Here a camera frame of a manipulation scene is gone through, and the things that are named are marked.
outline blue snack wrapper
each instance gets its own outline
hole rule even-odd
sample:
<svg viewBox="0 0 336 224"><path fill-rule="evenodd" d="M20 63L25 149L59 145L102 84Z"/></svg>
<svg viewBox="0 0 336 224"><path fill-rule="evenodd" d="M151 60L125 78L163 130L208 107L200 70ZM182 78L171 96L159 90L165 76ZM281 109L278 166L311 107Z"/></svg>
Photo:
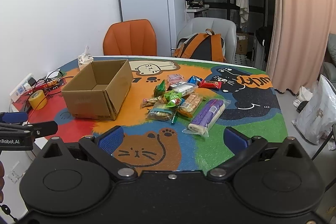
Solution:
<svg viewBox="0 0 336 224"><path fill-rule="evenodd" d="M198 85L202 80L203 80L202 78L199 78L199 77L193 75L193 76L191 76L189 78L189 80L187 81L187 83Z"/></svg>

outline yellow tape roll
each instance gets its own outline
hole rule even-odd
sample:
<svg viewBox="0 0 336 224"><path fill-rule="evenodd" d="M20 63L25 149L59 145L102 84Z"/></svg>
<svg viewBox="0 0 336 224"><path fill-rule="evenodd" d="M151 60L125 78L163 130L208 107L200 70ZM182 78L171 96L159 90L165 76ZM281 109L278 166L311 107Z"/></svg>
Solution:
<svg viewBox="0 0 336 224"><path fill-rule="evenodd" d="M44 107L47 103L47 98L45 97L42 90L34 92L29 98L29 102L33 109L39 110Z"/></svg>

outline curtain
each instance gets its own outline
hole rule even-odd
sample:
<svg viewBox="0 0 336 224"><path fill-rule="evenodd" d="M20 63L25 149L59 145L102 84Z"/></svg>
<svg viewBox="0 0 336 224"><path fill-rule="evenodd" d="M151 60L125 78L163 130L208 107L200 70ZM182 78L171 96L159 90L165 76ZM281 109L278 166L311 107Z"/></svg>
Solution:
<svg viewBox="0 0 336 224"><path fill-rule="evenodd" d="M267 73L275 89L297 93L318 78L329 32L336 31L336 0L276 0Z"/></svg>

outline orange backpack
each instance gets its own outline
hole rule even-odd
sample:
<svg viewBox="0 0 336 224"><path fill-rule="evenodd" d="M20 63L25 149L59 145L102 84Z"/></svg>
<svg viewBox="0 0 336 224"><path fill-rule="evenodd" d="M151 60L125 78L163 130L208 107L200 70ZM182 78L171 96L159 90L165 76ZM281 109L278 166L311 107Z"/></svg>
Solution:
<svg viewBox="0 0 336 224"><path fill-rule="evenodd" d="M221 34L206 29L206 33L197 33L191 38L182 38L174 52L174 57L199 59L214 62L226 62L223 55L224 40Z"/></svg>

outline cardboard box on floor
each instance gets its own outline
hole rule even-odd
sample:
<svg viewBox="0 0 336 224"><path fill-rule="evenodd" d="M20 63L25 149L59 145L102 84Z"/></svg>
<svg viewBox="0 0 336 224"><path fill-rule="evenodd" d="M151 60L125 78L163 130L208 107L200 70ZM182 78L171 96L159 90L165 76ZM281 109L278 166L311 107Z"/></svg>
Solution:
<svg viewBox="0 0 336 224"><path fill-rule="evenodd" d="M248 33L237 33L236 54L247 54L247 45L249 41Z"/></svg>
<svg viewBox="0 0 336 224"><path fill-rule="evenodd" d="M115 120L132 81L127 59L93 61L64 86L62 95L75 117Z"/></svg>

